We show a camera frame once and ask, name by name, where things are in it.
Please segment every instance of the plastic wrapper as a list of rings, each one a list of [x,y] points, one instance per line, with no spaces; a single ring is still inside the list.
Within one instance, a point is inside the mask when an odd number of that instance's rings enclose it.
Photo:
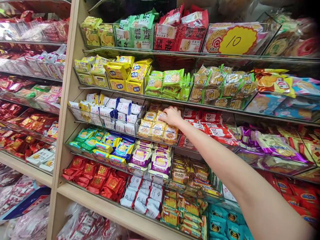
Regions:
[[[24,216],[10,220],[6,229],[5,239],[11,240],[45,240],[47,237],[47,225],[49,205],[35,208]]]

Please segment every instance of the handwritten number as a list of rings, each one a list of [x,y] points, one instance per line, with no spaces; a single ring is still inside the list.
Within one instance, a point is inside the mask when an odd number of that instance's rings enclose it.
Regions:
[[[232,40],[235,38],[236,36],[234,36],[231,40],[230,40],[230,42],[228,43],[228,45],[226,46],[226,47],[228,47],[229,46],[229,44],[232,42]],[[237,38],[235,38],[234,40],[233,40],[233,43],[232,43],[232,46],[236,46],[236,45],[238,45],[239,43],[240,43],[240,41],[241,41],[241,37],[237,37]]]

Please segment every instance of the cookie image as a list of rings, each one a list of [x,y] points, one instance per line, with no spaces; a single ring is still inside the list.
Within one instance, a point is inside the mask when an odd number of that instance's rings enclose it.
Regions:
[[[220,43],[223,39],[223,36],[226,35],[227,30],[215,30],[208,38],[206,42],[206,49],[209,53],[218,53]]]

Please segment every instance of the shelf edge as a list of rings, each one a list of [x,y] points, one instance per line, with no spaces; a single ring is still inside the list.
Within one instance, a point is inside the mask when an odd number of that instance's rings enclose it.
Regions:
[[[52,187],[52,176],[28,165],[27,163],[19,161],[18,159],[3,152],[0,152],[0,162],[30,178],[37,180],[41,184],[50,188]]]
[[[186,239],[186,236],[174,230],[169,230],[160,224],[156,224],[126,209],[117,207],[69,183],[58,187],[57,192],[148,239]]]

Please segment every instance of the cracker package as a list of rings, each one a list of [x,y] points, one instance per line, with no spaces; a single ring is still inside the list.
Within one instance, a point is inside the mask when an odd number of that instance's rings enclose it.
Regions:
[[[113,28],[111,24],[102,23],[98,27],[101,46],[114,47]]]
[[[102,23],[101,18],[95,18],[88,16],[84,22],[81,24],[81,28],[84,30],[86,38],[87,38],[87,44],[88,45],[94,45],[99,46],[99,35],[97,28]]]

